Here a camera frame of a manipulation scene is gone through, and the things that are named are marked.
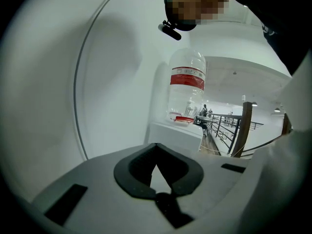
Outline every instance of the metal railing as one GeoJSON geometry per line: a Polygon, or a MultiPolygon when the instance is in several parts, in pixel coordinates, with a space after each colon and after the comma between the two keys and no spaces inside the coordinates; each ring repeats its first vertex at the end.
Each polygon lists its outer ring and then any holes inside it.
{"type": "MultiPolygon", "coordinates": [[[[210,134],[215,134],[215,137],[218,137],[227,146],[227,154],[230,154],[240,129],[241,119],[242,116],[210,114],[205,119],[201,117],[198,120],[207,122],[210,134]]],[[[258,122],[251,122],[249,130],[253,131],[262,125],[258,122]]]]}

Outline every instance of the person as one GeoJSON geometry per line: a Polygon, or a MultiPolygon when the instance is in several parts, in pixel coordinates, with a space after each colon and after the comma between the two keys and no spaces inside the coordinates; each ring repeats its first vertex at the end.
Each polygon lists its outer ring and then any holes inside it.
{"type": "MultiPolygon", "coordinates": [[[[181,24],[215,19],[228,0],[169,0],[172,16],[181,24]]],[[[236,0],[261,21],[264,37],[293,75],[311,48],[310,0],[236,0]]]]}
{"type": "Polygon", "coordinates": [[[226,125],[228,126],[228,125],[229,125],[229,122],[230,122],[230,118],[229,118],[229,117],[226,117],[226,118],[225,118],[225,122],[226,122],[226,125]]]}
{"type": "Polygon", "coordinates": [[[204,104],[204,107],[200,111],[199,115],[206,117],[207,116],[207,112],[208,112],[207,106],[206,106],[206,104],[204,104]]]}
{"type": "Polygon", "coordinates": [[[203,129],[203,135],[205,137],[207,137],[208,136],[208,127],[207,127],[207,125],[204,122],[202,122],[200,126],[203,129]]]}
{"type": "Polygon", "coordinates": [[[208,117],[211,117],[211,114],[213,113],[213,111],[211,109],[209,109],[208,111],[208,117]]]}
{"type": "MultiPolygon", "coordinates": [[[[233,115],[233,112],[231,112],[231,115],[233,115]]],[[[231,125],[231,127],[233,127],[233,121],[234,121],[234,118],[232,118],[232,125],[231,125]]]]}

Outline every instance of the white ceiling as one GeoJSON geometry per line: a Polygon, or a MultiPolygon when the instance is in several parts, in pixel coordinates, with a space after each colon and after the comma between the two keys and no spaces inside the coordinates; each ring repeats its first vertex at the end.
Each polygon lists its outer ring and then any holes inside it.
{"type": "Polygon", "coordinates": [[[221,57],[206,57],[206,61],[207,95],[211,90],[219,90],[223,93],[239,93],[235,95],[238,100],[241,100],[243,94],[248,94],[275,103],[282,88],[291,79],[271,68],[250,61],[221,57]]]}
{"type": "Polygon", "coordinates": [[[256,17],[250,9],[244,7],[235,0],[230,0],[226,4],[223,14],[215,15],[215,19],[206,22],[214,21],[230,21],[261,27],[261,22],[258,17],[256,17]]]}

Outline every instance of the wooden pillar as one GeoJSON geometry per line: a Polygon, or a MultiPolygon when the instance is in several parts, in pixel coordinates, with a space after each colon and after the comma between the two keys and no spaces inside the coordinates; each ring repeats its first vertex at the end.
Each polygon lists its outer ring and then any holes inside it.
{"type": "Polygon", "coordinates": [[[232,157],[239,158],[246,143],[250,122],[252,121],[253,105],[251,102],[244,102],[242,120],[240,121],[239,133],[232,152],[232,157]]]}
{"type": "Polygon", "coordinates": [[[238,130],[238,127],[239,127],[239,123],[240,123],[240,119],[238,119],[237,122],[236,122],[235,131],[234,131],[234,135],[233,135],[233,138],[232,138],[232,141],[231,141],[231,145],[230,145],[229,150],[228,150],[228,154],[230,154],[231,149],[233,147],[233,143],[234,143],[236,135],[237,135],[237,130],[238,130]]]}
{"type": "Polygon", "coordinates": [[[284,114],[284,121],[283,121],[283,129],[281,135],[287,135],[289,133],[289,130],[292,128],[292,124],[289,121],[289,118],[287,114],[284,114]]]}

